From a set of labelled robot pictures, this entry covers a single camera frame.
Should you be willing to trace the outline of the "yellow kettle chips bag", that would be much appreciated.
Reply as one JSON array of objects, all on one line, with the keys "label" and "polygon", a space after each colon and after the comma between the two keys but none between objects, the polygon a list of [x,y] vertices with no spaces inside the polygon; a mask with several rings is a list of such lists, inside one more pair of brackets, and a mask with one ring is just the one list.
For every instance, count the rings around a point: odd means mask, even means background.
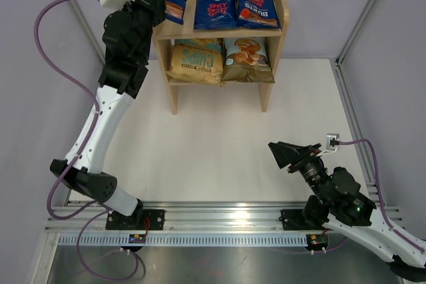
[{"label": "yellow kettle chips bag", "polygon": [[180,81],[224,86],[221,41],[217,38],[176,39],[166,74]]}]

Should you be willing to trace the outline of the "light blue cassava chips bag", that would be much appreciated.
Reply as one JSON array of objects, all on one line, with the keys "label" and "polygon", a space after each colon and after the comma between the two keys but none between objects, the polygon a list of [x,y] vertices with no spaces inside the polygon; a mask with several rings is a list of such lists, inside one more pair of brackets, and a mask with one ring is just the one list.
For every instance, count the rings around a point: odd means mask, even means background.
[{"label": "light blue cassava chips bag", "polygon": [[224,38],[223,82],[274,83],[264,37]]}]

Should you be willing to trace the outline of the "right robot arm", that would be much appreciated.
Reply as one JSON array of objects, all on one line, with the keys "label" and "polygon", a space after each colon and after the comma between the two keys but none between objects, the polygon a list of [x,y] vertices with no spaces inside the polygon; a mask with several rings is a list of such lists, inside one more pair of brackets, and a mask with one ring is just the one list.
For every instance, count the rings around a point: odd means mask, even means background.
[{"label": "right robot arm", "polygon": [[300,173],[313,192],[304,208],[280,212],[284,230],[337,231],[372,251],[399,277],[425,281],[425,242],[391,222],[346,168],[328,173],[320,144],[270,142],[268,147],[278,167]]}]

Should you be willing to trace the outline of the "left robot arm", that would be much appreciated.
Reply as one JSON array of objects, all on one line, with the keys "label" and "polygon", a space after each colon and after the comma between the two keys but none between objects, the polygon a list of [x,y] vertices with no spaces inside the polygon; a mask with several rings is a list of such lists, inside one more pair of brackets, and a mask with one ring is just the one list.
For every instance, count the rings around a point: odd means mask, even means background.
[{"label": "left robot arm", "polygon": [[148,73],[153,29],[166,18],[165,0],[124,0],[104,21],[106,46],[95,101],[75,145],[50,171],[68,188],[111,210],[108,229],[137,229],[144,223],[143,202],[103,172],[114,133]]}]

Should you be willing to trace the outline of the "wooden two-tier shelf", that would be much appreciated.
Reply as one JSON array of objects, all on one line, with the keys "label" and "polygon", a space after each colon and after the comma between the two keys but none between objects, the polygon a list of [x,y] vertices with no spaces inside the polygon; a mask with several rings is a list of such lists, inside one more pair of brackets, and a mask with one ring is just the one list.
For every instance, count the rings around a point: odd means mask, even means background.
[{"label": "wooden two-tier shelf", "polygon": [[274,5],[280,20],[280,29],[242,28],[195,31],[193,25],[196,0],[187,1],[183,25],[167,20],[154,29],[154,48],[173,115],[178,113],[178,89],[180,86],[185,85],[185,82],[170,78],[166,73],[171,64],[173,40],[191,38],[235,38],[243,36],[264,37],[266,39],[266,52],[272,67],[272,73],[276,74],[290,24],[290,10],[287,0],[274,0]]}]

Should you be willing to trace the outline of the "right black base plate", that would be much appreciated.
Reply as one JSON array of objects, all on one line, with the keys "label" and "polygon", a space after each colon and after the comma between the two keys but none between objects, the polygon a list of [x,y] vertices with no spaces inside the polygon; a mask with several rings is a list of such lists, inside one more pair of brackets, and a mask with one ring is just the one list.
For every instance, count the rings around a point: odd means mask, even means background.
[{"label": "right black base plate", "polygon": [[279,220],[282,223],[284,231],[313,231],[322,230],[322,226],[308,225],[302,216],[303,209],[283,209],[280,211]]}]

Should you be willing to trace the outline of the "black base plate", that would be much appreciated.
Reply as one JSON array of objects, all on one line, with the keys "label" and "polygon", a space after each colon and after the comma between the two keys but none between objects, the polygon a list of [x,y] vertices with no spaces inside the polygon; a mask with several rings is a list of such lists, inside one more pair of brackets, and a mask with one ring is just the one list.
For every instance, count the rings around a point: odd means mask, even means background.
[{"label": "black base plate", "polygon": [[112,231],[162,231],[164,229],[164,210],[143,209],[130,216],[118,212],[109,213],[106,218],[106,230]]},{"label": "black base plate", "polygon": [[308,225],[302,216],[303,209],[283,209],[280,211],[279,220],[282,223],[284,231],[313,231],[322,230],[322,226]]}]

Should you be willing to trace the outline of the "aluminium mounting rail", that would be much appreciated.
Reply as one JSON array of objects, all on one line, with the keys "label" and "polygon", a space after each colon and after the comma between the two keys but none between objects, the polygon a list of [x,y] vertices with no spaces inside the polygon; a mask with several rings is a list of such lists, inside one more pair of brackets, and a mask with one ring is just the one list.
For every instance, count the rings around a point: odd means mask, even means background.
[{"label": "aluminium mounting rail", "polygon": [[[283,209],[303,209],[303,202],[145,202],[143,209],[164,210],[163,233],[283,233],[279,220]],[[398,207],[385,207],[388,218],[405,226]],[[92,217],[89,231],[105,229],[107,214],[99,206],[90,206],[75,217],[57,220],[48,217],[45,231],[78,231]]]}]

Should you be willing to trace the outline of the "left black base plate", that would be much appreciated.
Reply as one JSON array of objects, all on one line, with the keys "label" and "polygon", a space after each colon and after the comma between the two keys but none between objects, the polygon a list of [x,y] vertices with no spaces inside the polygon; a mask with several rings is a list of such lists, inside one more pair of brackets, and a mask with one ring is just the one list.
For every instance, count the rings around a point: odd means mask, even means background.
[{"label": "left black base plate", "polygon": [[143,209],[130,216],[118,212],[109,213],[106,218],[106,230],[112,231],[162,231],[164,229],[164,210]]}]

